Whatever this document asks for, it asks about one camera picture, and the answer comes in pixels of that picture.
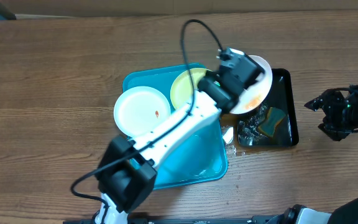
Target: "wooden tabletop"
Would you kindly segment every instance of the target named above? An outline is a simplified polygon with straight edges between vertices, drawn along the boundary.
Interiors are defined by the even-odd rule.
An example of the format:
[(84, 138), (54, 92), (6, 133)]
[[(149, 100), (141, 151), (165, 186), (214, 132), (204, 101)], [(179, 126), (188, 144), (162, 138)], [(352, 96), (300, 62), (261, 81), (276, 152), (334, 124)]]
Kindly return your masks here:
[[(70, 184), (94, 169), (117, 134), (112, 111), (133, 71), (181, 64), (181, 25), (202, 19), (224, 46), (291, 73), (299, 144), (227, 146), (217, 181), (154, 191), (136, 210), (167, 218), (251, 217), (296, 203), (331, 212), (358, 197), (358, 134), (330, 140), (324, 114), (303, 107), (358, 83), (358, 11), (279, 12), (0, 22), (0, 223), (89, 218), (100, 204)], [(190, 26), (192, 62), (215, 69), (216, 44)], [(236, 117), (224, 116), (225, 131)], [(98, 194), (94, 179), (78, 190)]]

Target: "cable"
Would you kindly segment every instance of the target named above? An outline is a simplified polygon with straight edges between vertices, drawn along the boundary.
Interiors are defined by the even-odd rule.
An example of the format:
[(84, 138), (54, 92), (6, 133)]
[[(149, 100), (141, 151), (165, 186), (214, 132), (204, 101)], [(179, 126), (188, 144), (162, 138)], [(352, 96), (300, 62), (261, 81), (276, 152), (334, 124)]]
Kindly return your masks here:
[(103, 213), (103, 217), (102, 217), (102, 220), (101, 220), (101, 224), (104, 224), (104, 219), (106, 218), (106, 215), (107, 215), (107, 210), (109, 209), (109, 204), (107, 203), (107, 201), (105, 201), (103, 198), (101, 197), (96, 197), (96, 196), (91, 196), (91, 195), (86, 195), (86, 194), (81, 194), (79, 192), (77, 192), (75, 190), (75, 187), (82, 181), (84, 181), (85, 179), (95, 175), (95, 174), (98, 174), (100, 172), (102, 172), (103, 170), (105, 169), (108, 169), (112, 166), (115, 166), (116, 164), (118, 163), (121, 163), (125, 160), (128, 160), (128, 159), (131, 159), (133, 158), (134, 156), (140, 154), (142, 151), (148, 149), (149, 147), (151, 147), (153, 144), (155, 144), (156, 142), (158, 142), (159, 140), (161, 140), (162, 138), (164, 138), (166, 135), (168, 135), (169, 133), (171, 133), (174, 129), (176, 129), (179, 125), (182, 124), (182, 122), (184, 122), (187, 117), (191, 116), (191, 112), (193, 110), (193, 107), (194, 107), (194, 104), (195, 104), (195, 93), (194, 93), (194, 89), (195, 89), (195, 86), (194, 86), (194, 80), (193, 80), (193, 77), (191, 75), (191, 71), (190, 71), (190, 66), (189, 66), (189, 63), (188, 63), (188, 59), (187, 59), (187, 55), (186, 55), (186, 50), (185, 50), (185, 30), (186, 30), (186, 27), (188, 24), (191, 24), (192, 22), (194, 23), (199, 23), (201, 24), (203, 27), (205, 27), (209, 33), (213, 36), (214, 40), (216, 41), (216, 43), (218, 44), (219, 46), (219, 49), (220, 50), (223, 50), (222, 48), (222, 45), (219, 41), (219, 39), (216, 37), (215, 33), (202, 21), (200, 20), (197, 20), (197, 19), (190, 19), (189, 21), (186, 21), (184, 23), (184, 25), (182, 26), (181, 28), (181, 32), (180, 32), (180, 47), (181, 47), (181, 51), (182, 51), (182, 54), (183, 54), (183, 61), (186, 65), (186, 69), (189, 73), (189, 77), (190, 77), (190, 83), (191, 83), (191, 87), (193, 89), (193, 94), (191, 95), (191, 104), (190, 104), (190, 109), (187, 111), (186, 115), (179, 121), (177, 122), (177, 124), (175, 124), (173, 127), (171, 127), (168, 131), (165, 131), (162, 135), (160, 135), (159, 137), (155, 138), (153, 141), (149, 142), (146, 146), (144, 146), (143, 148), (137, 150), (136, 152), (133, 152), (129, 155), (126, 155), (110, 164), (107, 164), (105, 166), (102, 166), (98, 169), (95, 169), (94, 171), (91, 171), (85, 175), (83, 175), (82, 177), (76, 179), (74, 181), (74, 183), (72, 183), (71, 187), (70, 187), (70, 191), (73, 195), (77, 196), (77, 197), (82, 197), (82, 198), (88, 198), (88, 199), (92, 199), (92, 200), (97, 200), (97, 201), (100, 201), (101, 203), (104, 204), (104, 213)]
[(330, 89), (331, 91), (349, 91), (351, 93), (357, 93), (358, 94), (358, 90), (353, 90), (351, 88), (333, 88)]

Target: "teal plastic tray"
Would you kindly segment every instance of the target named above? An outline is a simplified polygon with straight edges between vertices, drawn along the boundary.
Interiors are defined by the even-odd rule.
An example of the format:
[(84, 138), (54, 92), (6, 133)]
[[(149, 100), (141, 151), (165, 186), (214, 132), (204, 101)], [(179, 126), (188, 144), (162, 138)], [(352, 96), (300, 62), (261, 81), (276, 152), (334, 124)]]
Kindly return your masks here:
[[(205, 68), (198, 63), (190, 68)], [(137, 86), (149, 86), (157, 89), (170, 100), (173, 81), (186, 70), (185, 65), (157, 68), (134, 72), (125, 77), (123, 91)], [(198, 130), (181, 146), (174, 150), (158, 169), (154, 189), (164, 189), (195, 184), (223, 177), (227, 171), (227, 157), (222, 139), (219, 120)]]

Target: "yellow plate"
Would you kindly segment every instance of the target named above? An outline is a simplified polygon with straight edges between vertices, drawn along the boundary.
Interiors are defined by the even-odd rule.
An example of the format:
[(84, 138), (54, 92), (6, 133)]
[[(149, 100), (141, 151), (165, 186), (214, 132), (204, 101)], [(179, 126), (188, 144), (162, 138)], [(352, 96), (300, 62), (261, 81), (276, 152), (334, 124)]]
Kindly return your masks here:
[[(197, 89), (197, 84), (205, 76), (206, 68), (192, 68), (190, 69), (191, 76), (193, 77), (194, 87)], [(182, 72), (173, 81), (171, 86), (171, 102), (175, 109), (183, 106), (192, 94), (191, 83), (188, 71)]]

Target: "beige wall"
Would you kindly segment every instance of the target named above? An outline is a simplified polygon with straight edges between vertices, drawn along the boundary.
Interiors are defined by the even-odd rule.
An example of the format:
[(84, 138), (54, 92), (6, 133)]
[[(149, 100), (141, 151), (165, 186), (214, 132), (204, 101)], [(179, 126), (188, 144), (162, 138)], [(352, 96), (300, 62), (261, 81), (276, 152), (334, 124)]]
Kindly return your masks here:
[(358, 0), (0, 0), (14, 14), (137, 16), (358, 9)]

